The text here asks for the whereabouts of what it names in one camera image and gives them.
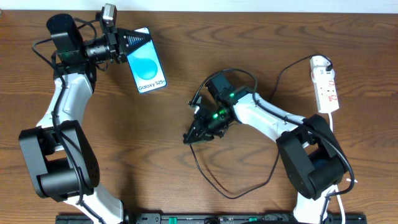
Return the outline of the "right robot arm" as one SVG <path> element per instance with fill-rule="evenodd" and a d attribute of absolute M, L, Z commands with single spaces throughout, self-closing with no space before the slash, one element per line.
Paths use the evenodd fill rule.
<path fill-rule="evenodd" d="M 293 215 L 298 222 L 324 223 L 335 187 L 353 172 L 327 121 L 315 114 L 309 118 L 288 113 L 262 99 L 248 86 L 236 88 L 222 74 L 208 77 L 201 86 L 217 108 L 209 110 L 196 92 L 189 105 L 194 120 L 183 135 L 189 146 L 223 137 L 232 122 L 246 124 L 276 143 L 287 177 L 298 192 Z"/>

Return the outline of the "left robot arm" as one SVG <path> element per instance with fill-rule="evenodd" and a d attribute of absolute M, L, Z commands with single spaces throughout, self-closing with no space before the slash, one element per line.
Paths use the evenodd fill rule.
<path fill-rule="evenodd" d="M 36 194 L 65 202 L 93 223 L 134 223 L 124 203 L 100 182 L 100 169 L 81 124 L 94 93 L 96 72 L 109 62 L 124 63 L 127 55 L 151 41 L 148 30 L 115 26 L 115 17 L 98 12 L 102 36 L 84 40 L 80 29 L 92 22 L 57 14 L 46 23 L 56 49 L 47 63 L 55 91 L 36 127 L 19 135 L 19 144 Z"/>

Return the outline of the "blue Samsung Galaxy smartphone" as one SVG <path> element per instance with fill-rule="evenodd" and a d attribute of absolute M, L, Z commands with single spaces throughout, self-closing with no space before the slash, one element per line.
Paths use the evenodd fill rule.
<path fill-rule="evenodd" d="M 127 62 L 139 93 L 147 93 L 167 86 L 166 77 L 152 40 L 128 54 Z"/>

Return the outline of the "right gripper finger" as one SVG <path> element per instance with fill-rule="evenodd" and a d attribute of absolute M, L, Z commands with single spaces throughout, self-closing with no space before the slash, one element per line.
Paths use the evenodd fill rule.
<path fill-rule="evenodd" d="M 188 144 L 200 144 L 214 140 L 214 135 L 211 134 L 191 134 L 188 137 Z"/>
<path fill-rule="evenodd" d="M 191 134 L 204 134 L 203 132 L 203 126 L 201 125 L 201 122 L 194 120 L 187 131 L 187 133 L 183 134 L 183 143 L 188 144 L 188 137 Z"/>

